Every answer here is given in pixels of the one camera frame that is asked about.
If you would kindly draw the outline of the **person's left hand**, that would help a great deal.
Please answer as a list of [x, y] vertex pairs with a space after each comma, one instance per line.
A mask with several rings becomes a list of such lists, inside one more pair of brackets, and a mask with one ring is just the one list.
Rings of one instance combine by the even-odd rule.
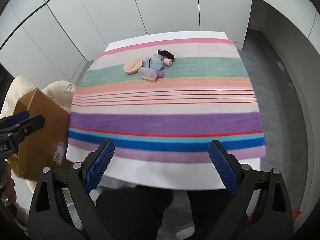
[[1, 201], [5, 206], [15, 204], [17, 195], [15, 191], [15, 183], [11, 176], [11, 167], [5, 162], [5, 170], [1, 176]]

